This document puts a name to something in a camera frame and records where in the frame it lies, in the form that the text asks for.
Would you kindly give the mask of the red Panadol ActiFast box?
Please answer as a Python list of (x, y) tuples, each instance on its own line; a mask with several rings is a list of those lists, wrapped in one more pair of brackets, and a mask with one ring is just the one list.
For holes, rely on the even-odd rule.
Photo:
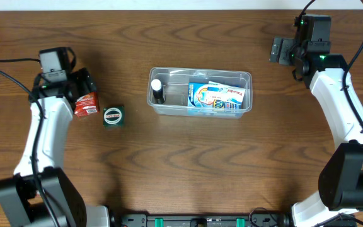
[(78, 98), (75, 105), (74, 114), (77, 117), (97, 114), (100, 111), (98, 94), (95, 91)]

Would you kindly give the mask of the white blue Panadol box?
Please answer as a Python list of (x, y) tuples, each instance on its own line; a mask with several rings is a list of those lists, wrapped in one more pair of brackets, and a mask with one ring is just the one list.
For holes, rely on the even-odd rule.
[(207, 84), (207, 96), (211, 99), (241, 105), (245, 96), (244, 88), (220, 84), (210, 81)]

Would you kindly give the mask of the green Zam-Buk tin box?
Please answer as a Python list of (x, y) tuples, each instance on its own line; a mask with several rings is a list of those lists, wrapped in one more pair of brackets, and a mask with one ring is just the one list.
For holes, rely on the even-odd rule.
[(103, 126), (122, 127), (124, 124), (125, 110), (124, 106), (114, 106), (103, 109)]

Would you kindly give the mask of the blue Kool Fever box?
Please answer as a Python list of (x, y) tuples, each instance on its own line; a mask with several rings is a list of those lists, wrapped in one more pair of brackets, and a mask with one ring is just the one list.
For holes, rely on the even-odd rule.
[(240, 109), (241, 105), (231, 102), (211, 99), (207, 96), (207, 84), (189, 83), (188, 84), (188, 106), (197, 108), (221, 108), (221, 109)]

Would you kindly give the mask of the black bottle white cap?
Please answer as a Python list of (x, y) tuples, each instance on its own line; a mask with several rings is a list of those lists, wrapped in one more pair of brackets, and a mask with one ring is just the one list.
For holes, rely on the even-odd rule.
[(165, 102), (164, 95), (163, 95), (163, 85), (159, 79), (154, 79), (151, 81), (151, 88), (153, 90), (153, 96), (158, 104), (163, 104)]

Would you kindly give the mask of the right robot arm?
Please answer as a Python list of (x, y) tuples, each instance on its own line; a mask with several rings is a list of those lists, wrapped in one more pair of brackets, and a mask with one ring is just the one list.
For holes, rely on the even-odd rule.
[(274, 38), (270, 61), (294, 66), (294, 79), (304, 82), (323, 110), (335, 152), (317, 192), (292, 205), (286, 223), (355, 226), (354, 213), (363, 211), (363, 106), (344, 57), (330, 52), (330, 16), (301, 13), (294, 25), (294, 38)]

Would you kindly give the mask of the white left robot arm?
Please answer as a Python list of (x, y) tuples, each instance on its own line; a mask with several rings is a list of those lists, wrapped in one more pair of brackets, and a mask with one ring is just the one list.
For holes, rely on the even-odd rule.
[(39, 57), (25, 150), (13, 176), (0, 180), (0, 205), (11, 226), (111, 226), (109, 209), (85, 204), (63, 170), (76, 102), (96, 87), (85, 68), (74, 69), (70, 47), (41, 50)]

